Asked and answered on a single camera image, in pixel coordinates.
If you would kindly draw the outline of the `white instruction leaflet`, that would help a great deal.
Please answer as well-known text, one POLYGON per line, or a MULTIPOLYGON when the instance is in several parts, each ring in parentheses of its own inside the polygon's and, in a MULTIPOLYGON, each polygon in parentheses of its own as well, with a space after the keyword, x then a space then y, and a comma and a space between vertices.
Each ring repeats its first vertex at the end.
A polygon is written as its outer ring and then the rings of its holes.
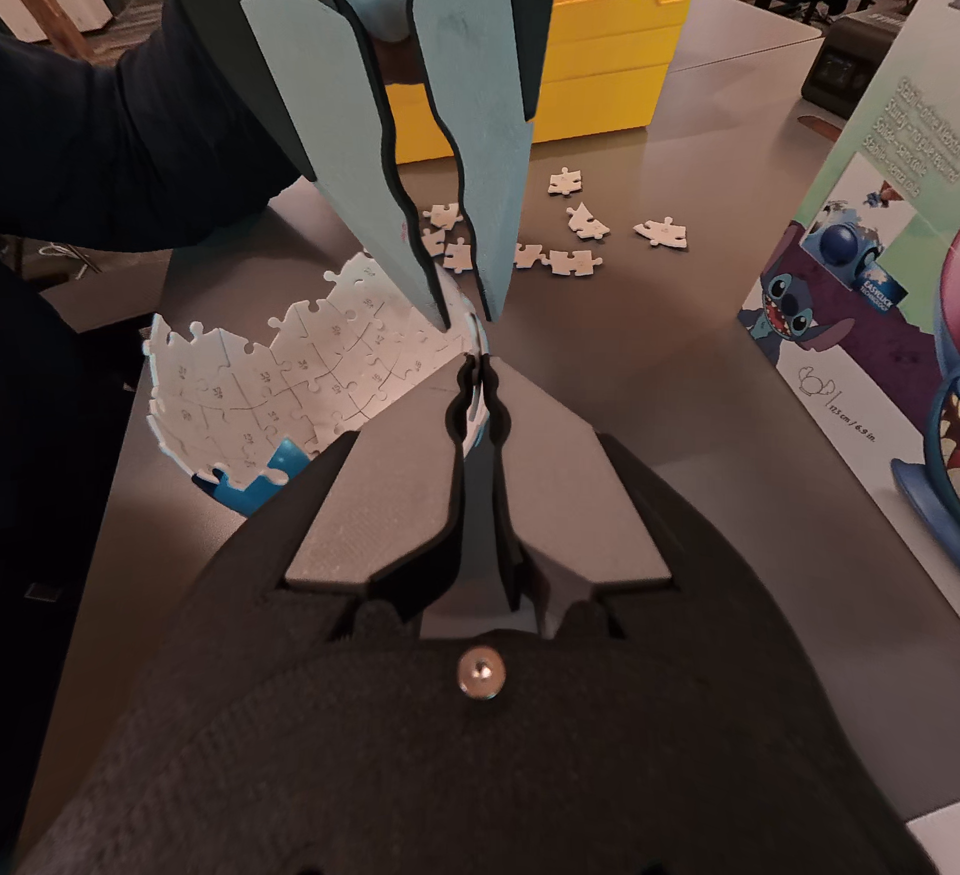
POLYGON ((955 802, 907 822, 940 874, 959 874, 959 813, 959 802, 955 802))

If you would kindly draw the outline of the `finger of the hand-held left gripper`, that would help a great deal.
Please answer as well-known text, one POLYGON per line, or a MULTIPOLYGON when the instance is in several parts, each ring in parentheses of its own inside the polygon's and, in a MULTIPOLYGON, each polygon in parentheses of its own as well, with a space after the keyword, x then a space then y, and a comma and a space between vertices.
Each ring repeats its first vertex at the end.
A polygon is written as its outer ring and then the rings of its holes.
POLYGON ((514 267, 543 73, 543 0, 413 0, 430 107, 456 158, 486 319, 514 267))
POLYGON ((396 126, 371 37, 346 0, 241 0, 315 185, 390 280, 450 329, 395 156, 396 126))

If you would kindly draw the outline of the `dark grey electronic device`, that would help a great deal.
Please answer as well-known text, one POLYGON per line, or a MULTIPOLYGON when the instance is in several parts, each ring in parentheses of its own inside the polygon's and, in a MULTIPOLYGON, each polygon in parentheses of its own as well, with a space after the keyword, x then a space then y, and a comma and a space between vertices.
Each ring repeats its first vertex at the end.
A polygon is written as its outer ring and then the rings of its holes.
POLYGON ((801 97, 849 118, 906 20, 903 13, 877 5, 834 20, 803 81, 801 97))

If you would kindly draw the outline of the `yellow plastic bin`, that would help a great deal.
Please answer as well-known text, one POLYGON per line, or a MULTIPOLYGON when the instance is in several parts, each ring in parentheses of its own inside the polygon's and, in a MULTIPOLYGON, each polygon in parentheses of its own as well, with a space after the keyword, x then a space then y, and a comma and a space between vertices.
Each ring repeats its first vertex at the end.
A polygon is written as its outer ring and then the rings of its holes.
POLYGON ((554 0, 535 144, 650 125, 691 0, 554 0))

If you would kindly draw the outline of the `printed puzzle box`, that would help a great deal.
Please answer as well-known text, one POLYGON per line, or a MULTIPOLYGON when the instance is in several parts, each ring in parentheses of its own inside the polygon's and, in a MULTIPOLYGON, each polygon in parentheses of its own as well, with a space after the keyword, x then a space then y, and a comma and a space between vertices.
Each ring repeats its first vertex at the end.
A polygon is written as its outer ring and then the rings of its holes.
POLYGON ((959 0, 917 0, 738 313, 955 613, 959 0))

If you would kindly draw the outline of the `partly built puzzle ball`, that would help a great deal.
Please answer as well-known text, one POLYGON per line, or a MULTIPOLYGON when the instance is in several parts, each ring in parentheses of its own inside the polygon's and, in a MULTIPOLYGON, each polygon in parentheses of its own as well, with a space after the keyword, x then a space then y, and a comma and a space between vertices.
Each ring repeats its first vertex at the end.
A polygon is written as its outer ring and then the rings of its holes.
POLYGON ((270 344, 199 322, 185 336, 155 314, 143 351, 159 448, 214 501, 254 514, 338 437, 448 363, 488 353, 473 303, 438 275, 447 331, 365 252, 324 272, 326 297, 270 318, 270 344))

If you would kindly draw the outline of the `puzzle pieces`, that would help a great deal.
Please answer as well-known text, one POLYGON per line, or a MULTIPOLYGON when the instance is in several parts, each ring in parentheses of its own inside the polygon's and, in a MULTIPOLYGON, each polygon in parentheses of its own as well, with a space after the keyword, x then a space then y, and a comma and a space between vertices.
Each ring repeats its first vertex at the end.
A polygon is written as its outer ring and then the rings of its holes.
MULTIPOLYGON (((579 194, 582 188, 582 172, 564 166, 560 172, 550 176, 547 193, 551 197, 570 198, 579 194)), ((445 269, 455 274, 474 270, 471 245, 461 235, 455 240, 449 239, 453 229, 464 222, 459 205, 434 205, 422 215, 427 226, 422 229, 421 242, 429 257, 439 259, 445 269)), ((601 242, 611 233, 610 228, 600 222, 585 204, 566 208, 566 215, 569 231, 582 242, 601 242)), ((635 225, 632 231, 650 247, 686 250, 689 246, 686 227, 677 225, 672 217, 662 221, 645 221, 635 225)), ((543 266, 557 277, 589 277, 602 263, 602 258, 595 256, 590 249, 571 252, 546 250, 540 244, 518 242, 513 251, 515 269, 529 270, 543 266)))

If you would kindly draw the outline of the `person's dark clothed body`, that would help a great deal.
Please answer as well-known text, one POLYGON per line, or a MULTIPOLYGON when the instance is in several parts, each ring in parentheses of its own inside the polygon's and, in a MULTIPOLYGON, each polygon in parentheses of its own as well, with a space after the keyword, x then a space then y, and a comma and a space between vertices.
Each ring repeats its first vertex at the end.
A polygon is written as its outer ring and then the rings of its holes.
POLYGON ((1 841, 9 870, 110 495, 143 319, 78 333, 2 264, 1 841))

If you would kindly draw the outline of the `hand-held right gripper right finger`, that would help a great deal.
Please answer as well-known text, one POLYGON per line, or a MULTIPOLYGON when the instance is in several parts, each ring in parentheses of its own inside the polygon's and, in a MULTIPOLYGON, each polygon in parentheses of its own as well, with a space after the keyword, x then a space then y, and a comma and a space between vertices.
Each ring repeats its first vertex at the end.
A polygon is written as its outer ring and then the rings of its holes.
POLYGON ((671 572, 594 427, 497 356, 483 392, 492 512, 511 610, 537 612, 664 584, 671 572))

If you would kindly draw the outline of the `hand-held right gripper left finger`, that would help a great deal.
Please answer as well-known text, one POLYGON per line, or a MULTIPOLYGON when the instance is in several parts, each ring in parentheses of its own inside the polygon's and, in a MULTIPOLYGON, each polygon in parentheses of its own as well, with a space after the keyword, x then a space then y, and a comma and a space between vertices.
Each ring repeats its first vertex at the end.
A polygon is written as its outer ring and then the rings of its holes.
POLYGON ((387 602, 404 622, 450 589, 478 368, 476 355, 460 355, 356 433, 286 570, 288 587, 387 602))

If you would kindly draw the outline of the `person's left forearm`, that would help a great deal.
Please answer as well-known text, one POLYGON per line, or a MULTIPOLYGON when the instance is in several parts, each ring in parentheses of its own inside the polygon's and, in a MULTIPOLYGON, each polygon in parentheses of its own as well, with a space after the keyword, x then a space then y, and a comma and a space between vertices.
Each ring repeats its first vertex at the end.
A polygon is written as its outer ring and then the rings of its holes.
POLYGON ((197 245, 302 173, 179 0, 113 66, 2 37, 1 229, 108 252, 197 245))

